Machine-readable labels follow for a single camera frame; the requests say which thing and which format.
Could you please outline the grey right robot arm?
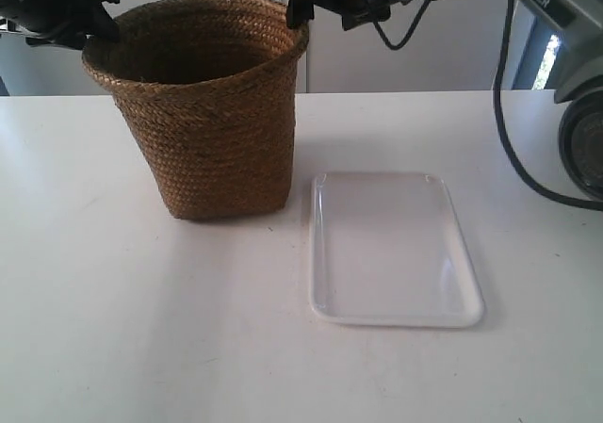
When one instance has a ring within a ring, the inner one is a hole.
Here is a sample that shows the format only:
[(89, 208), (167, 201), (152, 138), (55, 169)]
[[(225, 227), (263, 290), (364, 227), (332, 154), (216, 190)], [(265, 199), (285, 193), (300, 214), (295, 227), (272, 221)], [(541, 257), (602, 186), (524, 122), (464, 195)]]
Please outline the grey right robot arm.
[[(437, 0), (288, 0), (286, 24), (297, 28), (316, 8), (340, 16), (349, 31), (371, 24), (391, 51), (406, 46), (430, 4)], [(554, 92), (566, 110), (558, 131), (562, 165), (585, 198), (562, 195), (538, 183), (518, 158), (504, 120), (501, 88), (509, 55), (514, 6), (521, 1), (559, 39), (566, 61)], [(493, 84), (493, 109), (501, 146), (519, 178), (533, 191), (562, 205), (602, 209), (602, 0), (507, 0)]]

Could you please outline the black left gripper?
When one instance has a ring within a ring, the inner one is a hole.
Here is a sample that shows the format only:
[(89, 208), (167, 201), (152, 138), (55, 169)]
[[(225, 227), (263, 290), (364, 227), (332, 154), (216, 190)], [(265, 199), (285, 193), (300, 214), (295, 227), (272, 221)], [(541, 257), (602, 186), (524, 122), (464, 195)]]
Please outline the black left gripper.
[[(90, 0), (119, 4), (121, 0)], [(1, 33), (24, 38), (27, 46), (74, 49), (75, 38), (67, 32), (63, 0), (1, 0)], [(104, 41), (118, 42), (120, 29), (102, 4), (84, 9), (81, 29)]]

